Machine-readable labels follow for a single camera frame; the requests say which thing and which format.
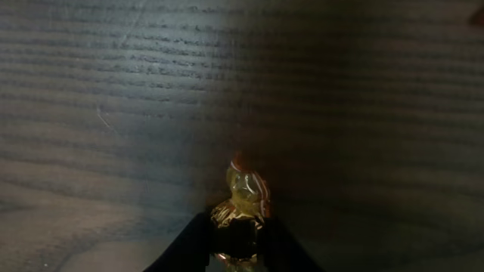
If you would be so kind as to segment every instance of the black object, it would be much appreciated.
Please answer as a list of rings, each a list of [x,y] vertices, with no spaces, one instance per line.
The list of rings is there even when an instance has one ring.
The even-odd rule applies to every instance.
[[[244,230],[251,226],[240,224],[235,227]],[[246,254],[240,250],[240,246],[253,250],[244,245],[239,236],[230,233],[215,236],[213,230],[214,225],[208,212],[196,215],[168,249],[144,272],[205,271],[209,264],[209,255],[214,250],[236,255]],[[266,218],[263,230],[258,238],[259,253],[263,255],[264,265],[270,272],[324,272],[277,218]]]

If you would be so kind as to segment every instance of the wood grain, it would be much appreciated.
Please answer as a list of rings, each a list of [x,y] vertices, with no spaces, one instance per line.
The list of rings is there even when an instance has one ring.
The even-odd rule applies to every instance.
[[[482,271],[478,7],[3,1],[0,270],[142,270],[242,150],[328,271]]]

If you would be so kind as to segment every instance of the shiny wrapper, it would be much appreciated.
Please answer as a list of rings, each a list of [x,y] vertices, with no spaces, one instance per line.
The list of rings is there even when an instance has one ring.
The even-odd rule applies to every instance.
[[[223,252],[215,252],[215,256],[229,270],[247,270],[257,263],[257,238],[264,218],[270,217],[270,193],[259,174],[242,167],[237,156],[227,170],[226,180],[232,196],[211,213],[219,243],[226,244]]]

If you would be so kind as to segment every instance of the gold foil wrapper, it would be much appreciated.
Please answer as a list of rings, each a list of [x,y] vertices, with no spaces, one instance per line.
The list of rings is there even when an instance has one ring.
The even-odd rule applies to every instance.
[[[244,221],[251,228],[242,233],[250,248],[257,248],[257,236],[264,227],[264,218],[270,217],[270,192],[267,183],[255,171],[245,169],[239,156],[232,160],[227,170],[226,181],[232,196],[220,203],[211,213],[216,231],[231,232],[234,222]],[[227,264],[228,270],[250,270],[257,263],[256,250],[245,258],[230,256],[227,252],[215,252],[217,259]]]

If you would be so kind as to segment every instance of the transparent plastic wrapper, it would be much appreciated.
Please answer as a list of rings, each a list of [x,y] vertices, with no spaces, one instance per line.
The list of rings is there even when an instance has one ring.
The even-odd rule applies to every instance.
[[[226,264],[227,271],[254,271],[260,259],[258,238],[264,219],[271,215],[270,192],[259,174],[244,168],[239,158],[236,156],[227,170],[231,198],[211,212],[220,248],[214,254]]]

